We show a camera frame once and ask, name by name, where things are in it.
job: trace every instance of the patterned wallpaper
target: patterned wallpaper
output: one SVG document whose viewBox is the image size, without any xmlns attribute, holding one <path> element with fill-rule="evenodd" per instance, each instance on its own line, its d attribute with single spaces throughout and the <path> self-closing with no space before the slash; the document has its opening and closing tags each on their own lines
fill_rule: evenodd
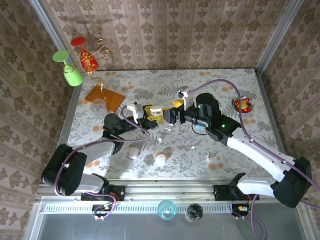
<svg viewBox="0 0 320 240">
<path fill-rule="evenodd" d="M 0 239 L 22 239 L 73 89 L 28 1 L 0 1 Z"/>
<path fill-rule="evenodd" d="M 311 161 L 320 184 L 320 0 L 304 0 L 263 73 L 287 152 Z M 320 193 L 309 191 L 320 205 Z M 320 211 L 316 213 L 320 227 Z"/>
<path fill-rule="evenodd" d="M 100 70 L 255 68 L 288 0 L 41 0 L 64 42 L 106 38 Z"/>
</svg>

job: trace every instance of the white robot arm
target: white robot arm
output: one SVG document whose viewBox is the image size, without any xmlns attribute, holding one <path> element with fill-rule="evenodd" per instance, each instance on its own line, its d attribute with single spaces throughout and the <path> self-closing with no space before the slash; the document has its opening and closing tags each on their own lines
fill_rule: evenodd
<svg viewBox="0 0 320 240">
<path fill-rule="evenodd" d="M 112 187 L 109 185 L 109 181 L 94 173 L 83 173 L 85 165 L 101 157 L 108 157 L 119 152 L 126 142 L 120 137 L 121 134 L 137 128 L 141 130 L 155 128 L 158 124 L 156 121 L 148 120 L 144 111 L 145 107 L 147 106 L 143 107 L 136 102 L 128 104 L 127 109 L 133 112 L 133 116 L 127 119 L 121 119 L 114 113 L 108 114 L 104 118 L 102 137 L 87 143 L 87 147 L 59 145 L 42 173 L 42 181 L 54 186 L 57 194 L 66 196 L 75 192 L 108 194 Z"/>
<path fill-rule="evenodd" d="M 184 104 L 163 111 L 163 118 L 169 124 L 190 122 L 205 127 L 213 140 L 241 152 L 271 174 L 271 177 L 253 177 L 239 173 L 228 185 L 230 196 L 224 200 L 240 200 L 247 198 L 247 195 L 258 194 L 275 197 L 288 207 L 296 207 L 311 184 L 285 162 L 311 178 L 311 165 L 307 159 L 295 159 L 257 140 L 254 140 L 254 144 L 252 139 L 248 139 L 240 123 L 221 113 L 218 101 L 210 93 L 201 93 L 196 97 L 195 103 L 186 100 L 186 97 L 193 97 L 186 96 L 185 89 L 178 96 L 183 99 Z M 216 199 L 221 199 L 218 190 L 214 193 Z"/>
</svg>

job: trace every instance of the clear glass cup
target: clear glass cup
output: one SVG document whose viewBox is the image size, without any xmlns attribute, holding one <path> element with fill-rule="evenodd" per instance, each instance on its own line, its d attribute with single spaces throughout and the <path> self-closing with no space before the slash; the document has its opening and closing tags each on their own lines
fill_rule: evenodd
<svg viewBox="0 0 320 240">
<path fill-rule="evenodd" d="M 177 206 L 173 201 L 164 200 L 158 205 L 158 215 L 161 219 L 170 221 L 177 215 Z"/>
<path fill-rule="evenodd" d="M 185 213 L 185 218 L 190 222 L 190 223 L 195 223 L 199 221 L 204 215 L 204 209 L 201 205 L 197 203 L 193 203 L 188 206 L 186 213 Z"/>
<path fill-rule="evenodd" d="M 90 104 L 90 109 L 99 118 L 105 118 L 109 113 L 105 100 L 95 99 Z"/>
</svg>

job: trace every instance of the floral tablecloth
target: floral tablecloth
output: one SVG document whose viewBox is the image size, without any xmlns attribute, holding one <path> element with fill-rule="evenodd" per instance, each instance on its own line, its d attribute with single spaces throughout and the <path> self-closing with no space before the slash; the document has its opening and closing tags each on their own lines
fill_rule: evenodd
<svg viewBox="0 0 320 240">
<path fill-rule="evenodd" d="M 124 104 L 138 102 L 143 105 L 161 104 L 172 107 L 178 99 L 177 89 L 188 85 L 189 89 L 210 80 L 222 78 L 233 82 L 241 95 L 251 98 L 254 109 L 244 115 L 248 132 L 267 145 L 276 148 L 276 141 L 269 117 L 253 69 L 206 69 L 206 70 L 142 70 L 100 71 L 94 74 L 104 79 L 104 87 L 125 95 Z M 85 78 L 83 89 L 72 122 L 68 144 L 82 145 L 97 140 L 103 133 L 103 119 L 94 115 L 90 103 L 85 100 L 95 81 Z M 227 83 L 212 84 L 197 94 L 209 92 L 219 101 L 220 110 L 226 116 L 239 121 L 232 109 L 231 100 L 235 91 Z M 232 178 L 237 173 L 268 176 L 269 174 L 243 154 L 214 142 L 208 135 L 195 134 L 189 123 L 170 126 L 163 123 L 152 129 L 150 139 L 142 143 L 125 143 L 120 152 L 89 163 L 85 173 L 97 173 L 107 178 Z M 123 134 L 124 139 L 138 139 L 144 135 L 140 130 Z M 138 147 L 137 159 L 129 158 L 130 147 Z M 157 165 L 156 157 L 165 154 L 164 165 Z"/>
</svg>

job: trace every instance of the blue glass cup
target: blue glass cup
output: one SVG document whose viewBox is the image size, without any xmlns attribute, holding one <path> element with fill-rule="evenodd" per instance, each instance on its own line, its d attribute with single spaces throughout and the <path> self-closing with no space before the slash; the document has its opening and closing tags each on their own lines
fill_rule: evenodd
<svg viewBox="0 0 320 240">
<path fill-rule="evenodd" d="M 177 206 L 173 201 L 164 200 L 158 205 L 158 215 L 165 221 L 171 221 L 177 215 Z"/>
</svg>

